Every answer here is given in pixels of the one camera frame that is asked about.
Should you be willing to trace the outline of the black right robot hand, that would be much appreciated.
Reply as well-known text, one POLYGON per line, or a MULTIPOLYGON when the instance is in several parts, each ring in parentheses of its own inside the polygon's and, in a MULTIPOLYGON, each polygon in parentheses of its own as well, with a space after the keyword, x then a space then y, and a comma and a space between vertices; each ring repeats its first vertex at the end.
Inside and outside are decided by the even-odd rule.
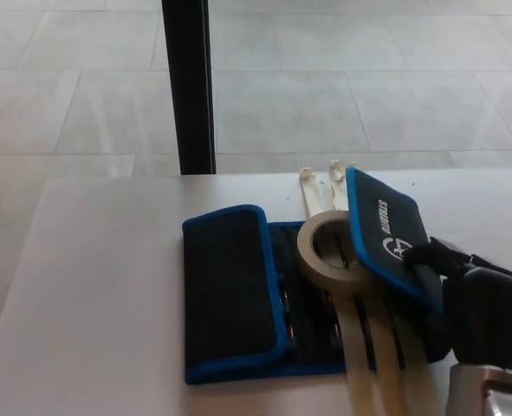
POLYGON ((434 237, 403 259, 444 278, 444 321, 457 361, 512 370, 512 271, 434 237))

